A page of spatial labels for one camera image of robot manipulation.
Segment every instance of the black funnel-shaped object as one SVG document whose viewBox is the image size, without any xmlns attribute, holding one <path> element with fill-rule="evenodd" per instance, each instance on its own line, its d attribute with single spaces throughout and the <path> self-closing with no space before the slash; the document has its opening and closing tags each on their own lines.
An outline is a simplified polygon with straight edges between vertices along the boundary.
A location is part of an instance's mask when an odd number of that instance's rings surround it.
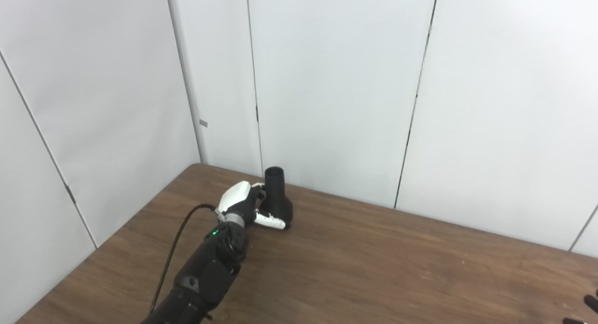
<svg viewBox="0 0 598 324">
<path fill-rule="evenodd" d="M 285 195 L 285 171 L 281 167 L 265 169 L 265 199 L 260 210 L 285 222 L 285 230 L 291 227 L 293 203 Z"/>
</svg>

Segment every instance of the white wall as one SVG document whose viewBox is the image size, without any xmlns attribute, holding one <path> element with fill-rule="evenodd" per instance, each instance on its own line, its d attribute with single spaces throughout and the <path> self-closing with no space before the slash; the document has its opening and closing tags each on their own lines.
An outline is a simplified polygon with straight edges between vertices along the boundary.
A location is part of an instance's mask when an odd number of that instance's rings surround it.
<svg viewBox="0 0 598 324">
<path fill-rule="evenodd" d="M 598 199 L 595 1 L 437 1 L 397 209 L 572 245 Z"/>
<path fill-rule="evenodd" d="M 393 206 L 434 0 L 249 0 L 263 167 Z"/>
<path fill-rule="evenodd" d="M 592 215 L 589 224 L 579 237 L 579 240 L 575 244 L 575 247 L 573 247 L 573 251 L 575 253 L 585 254 L 598 258 L 598 217 L 596 217 L 597 210 L 598 205 L 596 206 L 596 210 L 594 210 L 594 214 Z"/>
<path fill-rule="evenodd" d="M 202 162 L 261 176 L 247 0 L 171 0 L 171 7 Z"/>
<path fill-rule="evenodd" d="M 94 250 L 0 60 L 0 324 L 12 324 Z"/>
<path fill-rule="evenodd" d="M 98 245 L 199 161 L 167 0 L 0 0 L 0 50 Z"/>
</svg>

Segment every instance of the robotic arm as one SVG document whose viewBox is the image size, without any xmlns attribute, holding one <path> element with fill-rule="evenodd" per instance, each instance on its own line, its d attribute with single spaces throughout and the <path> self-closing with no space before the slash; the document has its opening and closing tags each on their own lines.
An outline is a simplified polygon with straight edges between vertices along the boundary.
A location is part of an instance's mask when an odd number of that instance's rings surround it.
<svg viewBox="0 0 598 324">
<path fill-rule="evenodd" d="M 256 209 L 259 198 L 265 199 Z M 211 317 L 233 284 L 249 244 L 245 228 L 253 224 L 286 230 L 292 203 L 285 195 L 284 171 L 265 171 L 265 184 L 240 182 L 224 193 L 216 209 L 218 225 L 203 239 L 175 277 L 174 286 L 141 324 L 198 324 Z"/>
</svg>

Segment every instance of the brown tabletop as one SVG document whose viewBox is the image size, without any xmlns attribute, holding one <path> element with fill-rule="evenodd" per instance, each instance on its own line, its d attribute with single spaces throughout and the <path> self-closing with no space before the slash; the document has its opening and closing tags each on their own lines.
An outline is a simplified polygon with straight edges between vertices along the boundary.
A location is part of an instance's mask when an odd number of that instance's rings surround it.
<svg viewBox="0 0 598 324">
<path fill-rule="evenodd" d="M 189 209 L 218 204 L 243 180 L 260 181 L 190 166 L 18 323 L 138 324 Z M 598 323 L 583 305 L 598 288 L 598 259 L 296 186 L 287 196 L 292 228 L 248 230 L 247 259 L 214 323 Z M 187 224 L 162 297 L 215 225 L 207 210 Z"/>
</svg>

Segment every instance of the black cable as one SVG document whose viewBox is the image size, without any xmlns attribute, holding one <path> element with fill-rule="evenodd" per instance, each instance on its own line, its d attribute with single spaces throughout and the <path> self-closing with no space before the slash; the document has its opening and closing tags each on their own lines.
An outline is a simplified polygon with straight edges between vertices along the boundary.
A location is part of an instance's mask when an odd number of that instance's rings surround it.
<svg viewBox="0 0 598 324">
<path fill-rule="evenodd" d="M 168 253 L 168 258 L 166 259 L 166 263 L 164 264 L 164 269 L 162 270 L 162 275 L 160 276 L 160 281 L 158 282 L 158 288 L 156 288 L 156 293 L 154 294 L 154 299 L 152 299 L 151 305 L 149 307 L 149 313 L 154 312 L 154 308 L 156 307 L 156 303 L 158 302 L 158 296 L 160 295 L 160 289 L 162 289 L 162 284 L 164 284 L 164 279 L 166 278 L 166 272 L 168 271 L 168 266 L 171 264 L 172 255 L 175 253 L 175 248 L 177 247 L 177 242 L 179 241 L 179 237 L 181 237 L 181 233 L 183 232 L 183 229 L 185 228 L 185 225 L 189 221 L 190 217 L 198 209 L 211 209 L 212 211 L 215 211 L 216 206 L 211 205 L 211 204 L 199 204 L 196 207 L 193 207 L 189 211 L 187 216 L 185 217 L 185 220 L 183 220 L 181 226 L 179 227 L 177 236 L 175 237 L 175 240 L 172 242 L 171 251 L 170 251 L 170 253 Z"/>
</svg>

